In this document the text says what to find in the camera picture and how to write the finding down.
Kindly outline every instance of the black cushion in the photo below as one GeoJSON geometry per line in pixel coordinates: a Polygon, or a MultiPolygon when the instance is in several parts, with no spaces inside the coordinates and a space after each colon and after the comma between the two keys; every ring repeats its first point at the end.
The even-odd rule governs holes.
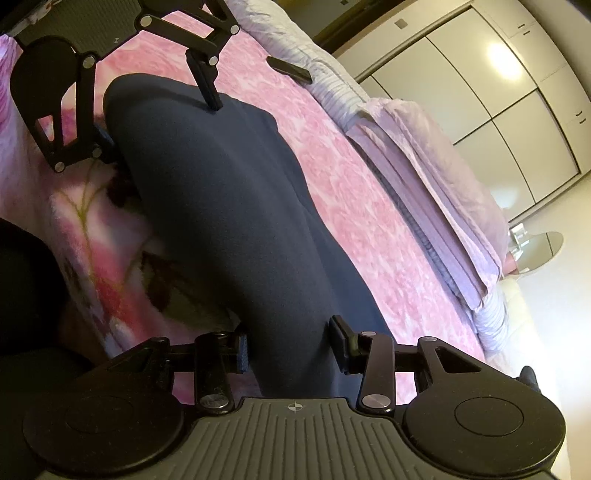
{"type": "Polygon", "coordinates": [[[41,473],[22,436],[22,420],[43,393],[84,374],[91,364],[61,348],[0,356],[0,479],[34,480],[41,473]]]}

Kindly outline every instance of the folded purple blanket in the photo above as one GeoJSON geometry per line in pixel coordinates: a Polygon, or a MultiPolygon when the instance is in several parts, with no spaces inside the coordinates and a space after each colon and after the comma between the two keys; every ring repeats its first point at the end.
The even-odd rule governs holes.
{"type": "Polygon", "coordinates": [[[499,349],[507,327],[496,284],[508,224],[488,189],[414,102],[372,99],[347,135],[375,165],[445,282],[471,311],[485,350],[499,349]]]}

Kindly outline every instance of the white pillow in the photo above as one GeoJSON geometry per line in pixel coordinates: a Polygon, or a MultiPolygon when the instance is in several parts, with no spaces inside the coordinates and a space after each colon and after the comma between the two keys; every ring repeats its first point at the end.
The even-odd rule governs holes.
{"type": "Polygon", "coordinates": [[[314,83],[306,89],[335,123],[347,131],[369,95],[345,68],[322,50],[271,0],[226,0],[238,24],[278,59],[308,70],[314,83]]]}

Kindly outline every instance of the pink floral blanket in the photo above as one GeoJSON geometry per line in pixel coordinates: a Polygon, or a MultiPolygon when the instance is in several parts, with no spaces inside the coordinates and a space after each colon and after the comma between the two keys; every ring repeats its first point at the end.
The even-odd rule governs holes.
{"type": "MultiPolygon", "coordinates": [[[[207,27],[182,14],[169,20],[207,33],[207,27]]],[[[380,183],[322,107],[271,70],[266,56],[240,32],[220,56],[218,90],[277,119],[320,215],[367,282],[397,341],[416,343],[420,336],[433,335],[482,359],[467,320],[380,183]]],[[[200,333],[229,328],[220,320],[225,316],[192,295],[116,167],[85,160],[62,174],[50,170],[10,98],[9,75],[17,57],[14,41],[0,38],[0,216],[48,243],[107,353],[117,355],[152,336],[187,343],[200,333]]],[[[99,121],[110,82],[132,72],[194,83],[183,47],[142,33],[98,65],[99,121]]],[[[64,97],[63,117],[64,133],[72,138],[73,89],[64,97]]],[[[242,379],[240,392],[253,387],[251,380],[242,379]]],[[[192,403],[190,380],[180,378],[175,394],[192,403]]],[[[398,402],[413,395],[412,379],[401,379],[398,402]]]]}

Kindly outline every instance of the round black pad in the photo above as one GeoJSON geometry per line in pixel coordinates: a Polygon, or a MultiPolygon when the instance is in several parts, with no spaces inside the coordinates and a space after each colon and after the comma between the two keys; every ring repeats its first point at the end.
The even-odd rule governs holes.
{"type": "Polygon", "coordinates": [[[519,478],[550,466],[566,426],[558,408],[526,385],[465,373],[416,396],[404,429],[421,453],[460,476],[519,478]]]}
{"type": "Polygon", "coordinates": [[[182,407],[167,392],[48,396],[23,422],[47,467],[76,477],[122,475],[157,461],[182,432],[182,407]]]}
{"type": "Polygon", "coordinates": [[[471,398],[456,408],[456,420],[466,430],[485,437],[502,437],[523,424],[523,414],[511,402],[495,397],[471,398]]]}

